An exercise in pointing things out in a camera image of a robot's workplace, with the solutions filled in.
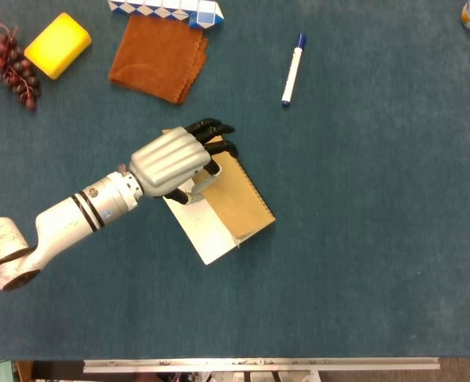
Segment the blue white marker pen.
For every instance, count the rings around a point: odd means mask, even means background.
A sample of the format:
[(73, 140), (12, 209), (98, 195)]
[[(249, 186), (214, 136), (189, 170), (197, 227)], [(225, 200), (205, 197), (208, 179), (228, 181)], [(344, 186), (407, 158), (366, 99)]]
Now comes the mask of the blue white marker pen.
[(296, 39), (296, 46), (292, 52), (292, 59), (288, 69), (288, 75), (284, 85), (283, 95), (281, 97), (282, 108), (290, 106), (292, 101), (292, 93), (294, 90), (296, 76), (299, 70), (300, 61), (304, 47), (307, 43), (307, 36), (305, 33), (300, 33)]

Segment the dark red grape bunch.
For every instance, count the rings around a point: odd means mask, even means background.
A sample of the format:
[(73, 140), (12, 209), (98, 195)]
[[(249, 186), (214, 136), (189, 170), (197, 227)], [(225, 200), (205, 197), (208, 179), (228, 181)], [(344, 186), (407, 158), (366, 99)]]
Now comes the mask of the dark red grape bunch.
[(18, 45), (18, 28), (0, 22), (0, 81), (12, 90), (18, 102), (35, 111), (41, 95), (40, 80), (33, 65)]

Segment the teal felt table cover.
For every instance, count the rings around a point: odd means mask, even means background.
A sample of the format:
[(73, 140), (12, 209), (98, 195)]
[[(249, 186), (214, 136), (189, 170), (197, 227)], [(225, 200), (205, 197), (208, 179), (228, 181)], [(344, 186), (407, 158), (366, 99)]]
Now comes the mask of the teal felt table cover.
[[(34, 39), (92, 45), (36, 111), (0, 81), (0, 216), (40, 212), (162, 130), (213, 117), (276, 218), (205, 265), (162, 199), (0, 291), (2, 359), (470, 356), (465, 0), (218, 0), (183, 105), (111, 84), (127, 17), (106, 0), (0, 0)], [(300, 33), (289, 107), (281, 97)]]

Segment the aluminium table edge rail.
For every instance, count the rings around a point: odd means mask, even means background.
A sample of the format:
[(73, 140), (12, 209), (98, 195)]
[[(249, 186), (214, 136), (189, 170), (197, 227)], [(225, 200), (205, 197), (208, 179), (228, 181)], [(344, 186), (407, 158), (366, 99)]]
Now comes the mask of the aluminium table edge rail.
[(437, 357), (85, 360), (85, 373), (438, 370)]

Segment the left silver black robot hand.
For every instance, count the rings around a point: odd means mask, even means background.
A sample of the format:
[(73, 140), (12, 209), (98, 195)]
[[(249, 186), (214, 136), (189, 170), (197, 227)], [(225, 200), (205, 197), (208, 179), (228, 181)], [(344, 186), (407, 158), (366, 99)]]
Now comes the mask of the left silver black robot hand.
[(137, 150), (129, 168), (149, 197), (165, 197), (181, 205), (201, 200), (200, 193), (221, 175), (213, 156), (228, 153), (238, 158), (234, 143), (215, 137), (231, 134), (234, 127), (214, 118), (176, 127)]

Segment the yellow sponge block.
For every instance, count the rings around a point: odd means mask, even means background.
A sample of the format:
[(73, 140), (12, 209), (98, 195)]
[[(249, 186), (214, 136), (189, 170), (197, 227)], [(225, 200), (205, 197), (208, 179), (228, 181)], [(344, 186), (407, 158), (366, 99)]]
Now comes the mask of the yellow sponge block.
[(25, 57), (56, 80), (92, 43), (87, 30), (67, 13), (59, 14), (25, 48)]

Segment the kraft cover spiral notebook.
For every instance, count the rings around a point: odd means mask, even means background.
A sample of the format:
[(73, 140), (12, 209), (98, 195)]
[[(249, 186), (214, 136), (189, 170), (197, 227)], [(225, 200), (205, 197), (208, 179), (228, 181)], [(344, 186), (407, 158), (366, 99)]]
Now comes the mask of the kraft cover spiral notebook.
[(181, 205), (164, 200), (205, 265), (276, 220), (236, 158), (223, 152), (214, 160), (221, 174), (200, 191), (199, 201)]

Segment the blue white snake puzzle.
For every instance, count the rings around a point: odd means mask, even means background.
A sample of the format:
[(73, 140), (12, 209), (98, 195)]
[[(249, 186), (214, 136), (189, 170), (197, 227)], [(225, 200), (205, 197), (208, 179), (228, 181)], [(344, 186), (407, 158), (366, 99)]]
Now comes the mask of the blue white snake puzzle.
[(190, 28), (209, 29), (224, 21), (214, 0), (107, 0), (111, 12), (184, 21)]

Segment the brown folded cloth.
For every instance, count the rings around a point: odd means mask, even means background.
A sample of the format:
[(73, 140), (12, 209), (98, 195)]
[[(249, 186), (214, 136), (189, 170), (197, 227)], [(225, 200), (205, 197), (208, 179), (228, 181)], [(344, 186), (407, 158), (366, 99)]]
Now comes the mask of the brown folded cloth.
[(208, 58), (209, 40), (182, 21), (130, 16), (108, 79), (182, 104)]

